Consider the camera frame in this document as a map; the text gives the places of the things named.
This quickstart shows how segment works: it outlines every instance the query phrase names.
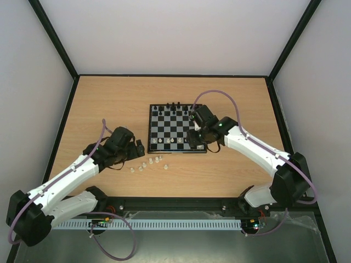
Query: black metal frame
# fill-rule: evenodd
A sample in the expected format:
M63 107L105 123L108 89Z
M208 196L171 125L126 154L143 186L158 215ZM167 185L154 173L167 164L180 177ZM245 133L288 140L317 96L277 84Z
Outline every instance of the black metal frame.
M75 70L70 58L67 55L59 37L57 36L51 22L49 21L43 7L41 6L39 0L29 0L32 5L33 10L37 14L40 22L42 23L44 29L46 30L48 36L52 40L54 46L57 49L57 52L61 56L64 64L66 65L68 71L70 72L74 83L71 89L71 93L69 99L67 101L67 105L64 111L64 115L59 127L59 131L55 140L55 144L52 150L52 154L50 156L50 160L43 178L43 182L48 181L50 173L52 171L52 167L54 164L54 160L56 157L56 153L58 151L58 147L60 144L60 140L65 128L65 124L70 112L70 108L73 102L73 98L75 95L75 91L77 89L77 85L80 79L80 76L129 76L129 77L200 77L200 78L264 78L267 84L268 93L270 96L270 100L272 103L272 107L274 110L275 118L278 124L278 129L280 132L282 144L284 146L284 150L293 153L293 147L291 144L290 136L288 134L288 130L286 128L286 123L284 117L281 112L281 107L278 101L278 97L275 92L275 88L273 85L273 80L279 73L282 68L284 62L289 56L291 50L295 46L298 41L300 35L303 30L307 26L309 20L313 16L316 11L321 0L311 0L309 5L307 6L304 14L302 15L299 23L297 24L293 34L288 40L285 48L283 49L281 55L279 56L274 68L272 69L269 76L243 76L243 75L130 75L130 74L120 74L120 75L79 75ZM113 203L113 205L118 208L120 205L123 206L123 210L127 211L140 211L140 210L149 210L149 211L213 211L216 213L221 213L223 216L233 216L230 213L230 209L223 209L223 207L230 207L233 202L235 202L237 198L140 198L140 197L111 197L109 198L109 202ZM284 207L280 207L277 204L273 204L269 208L271 211L283 211ZM314 205L302 205L296 204L294 207L290 208L290 211L312 211L315 215L318 228L321 231L322 240L324 242L324 246L327 252L327 256L330 262L336 262L336 258L317 204ZM7 260L7 263L14 262L19 245L13 245Z

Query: white wall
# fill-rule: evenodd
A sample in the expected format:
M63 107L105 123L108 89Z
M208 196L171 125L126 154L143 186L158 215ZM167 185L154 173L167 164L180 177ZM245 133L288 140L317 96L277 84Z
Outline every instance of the white wall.
M41 0L78 73L268 75L309 0Z
M43 179L72 78L28 1L0 8L0 262L9 198Z
M275 80L338 262L351 240L351 2L322 1Z

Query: chessboard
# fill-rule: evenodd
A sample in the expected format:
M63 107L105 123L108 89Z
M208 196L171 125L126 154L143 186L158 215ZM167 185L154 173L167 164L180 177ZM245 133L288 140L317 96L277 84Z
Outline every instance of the chessboard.
M194 129L190 120L192 104L151 104L148 153L206 153L206 146L190 146L186 132Z

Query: white robotic arm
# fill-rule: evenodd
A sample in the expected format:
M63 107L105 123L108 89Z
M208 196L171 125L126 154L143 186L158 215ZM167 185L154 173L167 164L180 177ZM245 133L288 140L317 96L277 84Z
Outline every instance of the white robotic arm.
M11 196L6 223L28 246L39 243L52 227L67 219L105 209L107 196L95 186L78 196L63 198L105 168L145 155L141 141L135 145L133 133L124 127L116 128L105 139L104 145L88 145L70 166L45 184L27 194L19 190Z
M289 154L287 152L279 151L270 145L264 143L263 141L257 139L253 135L245 131L251 138L260 142L267 148L276 152L277 154L289 159ZM228 135L224 136L225 146L235 149L242 153L246 157L253 160L259 166L261 166L272 178L278 170L279 166L283 166L285 163L281 159L269 154L266 150L254 144L252 141L248 140L243 133L240 131L238 126L232 127L228 131ZM276 200L272 197L270 193L270 187L272 183L267 183L264 185L253 186L245 194L245 200L251 207L258 207L263 204L276 203Z
M273 178L268 184L251 186L243 192L246 205L242 210L269 203L280 203L288 207L299 200L309 188L308 183L284 161L289 160L309 176L306 160L300 153L290 155L271 147L239 127L238 122L229 117L218 120L206 105L195 108L190 119L195 123L195 129L187 132L190 145L203 145L216 141L218 145L235 149L247 156Z

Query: wooden tabletop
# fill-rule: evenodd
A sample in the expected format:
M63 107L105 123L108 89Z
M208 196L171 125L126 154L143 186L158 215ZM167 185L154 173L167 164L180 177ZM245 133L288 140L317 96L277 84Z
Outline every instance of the wooden tabletop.
M126 126L136 139L148 144L149 105L167 102L193 103L205 90L220 89L237 102L243 127L275 148L283 149L267 86L263 78L180 77L81 77L63 132L50 178L68 167L96 142L101 120L114 130ZM206 94L206 104L219 119L236 119L230 100ZM242 154L222 147L219 153L163 154L160 163L144 157L126 162L121 171L105 169L76 188L72 195L97 186L108 196L125 197L237 197L250 185L263 184L270 176ZM147 167L139 171L143 163Z

